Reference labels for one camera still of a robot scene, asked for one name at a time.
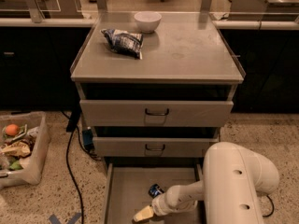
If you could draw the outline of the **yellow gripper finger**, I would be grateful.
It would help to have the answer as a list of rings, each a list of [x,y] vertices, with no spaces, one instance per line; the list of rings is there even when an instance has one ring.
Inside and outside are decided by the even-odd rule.
[[[146,207],[144,207],[134,215],[133,220],[134,222],[140,222],[149,219],[153,216],[154,216],[153,208],[150,205],[147,205]]]

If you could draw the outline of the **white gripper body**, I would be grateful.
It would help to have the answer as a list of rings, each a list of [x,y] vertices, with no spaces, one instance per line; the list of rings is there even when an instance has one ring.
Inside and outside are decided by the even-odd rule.
[[[151,202],[151,207],[155,215],[159,217],[166,216],[174,212],[174,209],[167,204],[164,195],[155,197]]]

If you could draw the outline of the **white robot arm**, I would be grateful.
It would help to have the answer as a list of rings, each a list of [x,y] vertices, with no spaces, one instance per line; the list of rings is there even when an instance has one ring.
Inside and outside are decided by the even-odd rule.
[[[134,221],[189,212],[202,201],[206,224],[264,224],[258,197],[273,193],[278,184],[278,168],[268,158],[219,142],[206,152],[202,180],[170,187],[137,212]]]

